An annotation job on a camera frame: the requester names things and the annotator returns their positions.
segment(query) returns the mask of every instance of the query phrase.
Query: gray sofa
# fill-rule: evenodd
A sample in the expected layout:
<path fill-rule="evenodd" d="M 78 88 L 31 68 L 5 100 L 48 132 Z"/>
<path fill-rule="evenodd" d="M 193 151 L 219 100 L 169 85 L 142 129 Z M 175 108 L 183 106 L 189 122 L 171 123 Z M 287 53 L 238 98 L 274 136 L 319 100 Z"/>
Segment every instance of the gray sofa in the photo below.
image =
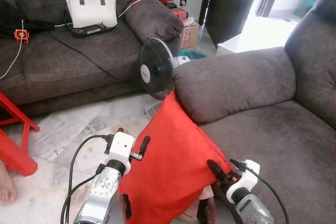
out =
<path fill-rule="evenodd" d="M 174 71 L 177 97 L 226 155 L 252 159 L 290 223 L 335 224 L 336 0 L 319 0 L 285 47 L 205 58 Z M 272 192 L 253 189 L 285 223 Z"/>
<path fill-rule="evenodd" d="M 64 0 L 6 1 L 28 20 L 55 25 L 64 22 Z M 132 1 L 117 0 L 117 14 Z M 182 28 L 182 22 L 168 8 L 156 0 L 143 0 L 118 20 L 113 31 L 85 38 L 73 37 L 65 27 L 50 32 L 77 51 L 47 32 L 32 35 L 9 74 L 0 80 L 0 91 L 26 114 L 34 115 L 142 89 L 137 63 L 141 45 L 157 37 L 177 52 Z M 0 75 L 18 47 L 14 39 L 0 39 Z"/>

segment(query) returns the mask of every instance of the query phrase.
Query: bare foot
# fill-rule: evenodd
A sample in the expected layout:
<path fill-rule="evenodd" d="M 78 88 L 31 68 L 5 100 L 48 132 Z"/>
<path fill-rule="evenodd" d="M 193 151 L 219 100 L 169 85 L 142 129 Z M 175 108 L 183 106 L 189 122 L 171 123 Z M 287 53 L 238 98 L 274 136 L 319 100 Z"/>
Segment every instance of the bare foot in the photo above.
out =
<path fill-rule="evenodd" d="M 14 182 L 0 159 L 0 201 L 8 203 L 16 198 L 17 192 Z"/>

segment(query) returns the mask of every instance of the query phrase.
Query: door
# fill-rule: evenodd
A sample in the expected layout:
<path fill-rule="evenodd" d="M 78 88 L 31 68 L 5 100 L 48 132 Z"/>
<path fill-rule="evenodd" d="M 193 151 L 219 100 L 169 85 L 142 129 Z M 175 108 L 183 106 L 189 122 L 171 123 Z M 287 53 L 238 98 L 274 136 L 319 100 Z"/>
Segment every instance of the door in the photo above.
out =
<path fill-rule="evenodd" d="M 216 47 L 242 32 L 252 3 L 253 0 L 203 0 L 200 19 L 205 16 L 205 27 Z"/>

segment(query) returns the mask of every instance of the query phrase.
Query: teal bucket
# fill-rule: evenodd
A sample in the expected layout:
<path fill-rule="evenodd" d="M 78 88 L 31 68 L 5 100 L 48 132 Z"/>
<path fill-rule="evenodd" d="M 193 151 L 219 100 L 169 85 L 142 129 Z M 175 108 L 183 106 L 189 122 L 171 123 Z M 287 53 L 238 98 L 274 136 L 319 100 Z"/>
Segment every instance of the teal bucket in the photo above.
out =
<path fill-rule="evenodd" d="M 207 57 L 206 54 L 196 50 L 180 50 L 178 56 L 187 56 L 191 60 L 198 60 Z"/>

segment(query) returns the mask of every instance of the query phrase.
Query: black cable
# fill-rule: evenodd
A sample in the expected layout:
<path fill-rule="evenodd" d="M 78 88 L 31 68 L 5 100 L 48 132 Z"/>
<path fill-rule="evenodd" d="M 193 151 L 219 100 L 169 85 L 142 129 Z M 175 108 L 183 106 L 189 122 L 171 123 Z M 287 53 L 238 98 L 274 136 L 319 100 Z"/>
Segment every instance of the black cable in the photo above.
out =
<path fill-rule="evenodd" d="M 89 182 L 90 180 L 93 180 L 94 177 L 96 177 L 97 174 L 94 174 L 93 176 L 89 177 L 88 179 L 82 181 L 81 183 L 79 183 L 77 186 L 74 187 L 73 190 L 70 191 L 70 193 L 68 194 L 68 197 L 66 198 L 66 200 L 64 201 L 64 204 L 63 204 L 63 207 L 62 207 L 62 213 L 61 213 L 61 222 L 60 224 L 64 224 L 64 212 L 65 212 L 65 209 L 68 205 L 68 203 L 70 203 L 70 198 L 71 198 L 71 195 L 82 185 L 84 185 L 85 183 Z"/>
<path fill-rule="evenodd" d="M 71 188 L 72 188 L 72 173 L 73 173 L 73 169 L 74 169 L 74 163 L 75 163 L 75 159 L 77 157 L 77 154 L 78 152 L 80 151 L 80 149 L 83 147 L 83 145 L 85 145 L 90 139 L 92 138 L 96 138 L 96 137 L 101 137 L 101 138 L 105 138 L 106 135 L 93 135 L 93 136 L 90 136 L 88 137 L 87 139 L 85 139 L 80 145 L 79 147 L 77 148 L 75 154 L 73 155 L 72 157 L 72 161 L 71 161 L 71 164 L 70 164 L 70 173 L 69 173 L 69 187 L 68 187 L 68 196 L 70 195 L 71 193 Z M 68 202 L 66 204 L 66 224 L 69 223 L 69 211 L 70 211 L 70 198 L 68 199 Z"/>
<path fill-rule="evenodd" d="M 77 50 L 76 48 L 73 48 L 73 47 L 69 46 L 68 44 L 64 43 L 63 41 L 59 40 L 58 38 L 56 38 L 55 36 L 53 36 L 49 31 L 47 31 L 47 33 L 49 33 L 49 35 L 54 40 L 56 40 L 57 42 L 63 44 L 64 46 L 66 46 L 66 47 L 68 47 L 70 49 L 72 49 L 73 51 L 76 51 L 76 52 L 80 53 L 81 55 L 83 55 L 85 58 L 87 58 L 89 61 L 91 61 L 97 68 L 99 68 L 100 70 L 102 70 L 104 73 L 106 73 L 108 76 L 112 77 L 117 82 L 125 83 L 126 85 L 128 85 L 128 86 L 130 86 L 130 87 L 132 87 L 132 88 L 134 88 L 136 90 L 140 90 L 139 87 L 136 87 L 136 86 L 134 86 L 132 84 L 127 83 L 126 81 L 122 81 L 122 80 L 116 78 L 115 76 L 113 76 L 112 74 L 110 74 L 109 72 L 107 72 L 105 69 L 103 69 L 101 66 L 99 66 L 97 63 L 95 63 L 93 60 L 91 60 L 86 54 L 84 54 L 83 52 Z"/>
<path fill-rule="evenodd" d="M 282 211 L 284 212 L 283 214 L 285 215 L 285 220 L 286 220 L 286 224 L 289 224 L 289 218 L 288 218 L 288 214 L 287 214 L 287 210 L 284 206 L 284 204 L 282 203 L 282 200 L 280 199 L 280 196 L 278 195 L 278 193 L 275 191 L 275 189 L 272 187 L 272 185 L 270 183 L 268 183 L 263 177 L 261 177 L 259 174 L 255 173 L 253 171 L 253 169 L 247 167 L 245 165 L 245 163 L 234 160 L 234 159 L 230 159 L 230 162 L 233 163 L 235 166 L 237 166 L 238 168 L 241 166 L 244 169 L 247 169 L 249 172 L 251 172 L 254 176 L 256 176 L 257 178 L 259 178 L 262 182 L 264 182 L 264 184 L 272 191 L 272 193 L 275 195 L 275 197 L 277 198 L 278 202 L 280 203 L 280 206 L 282 208 Z"/>

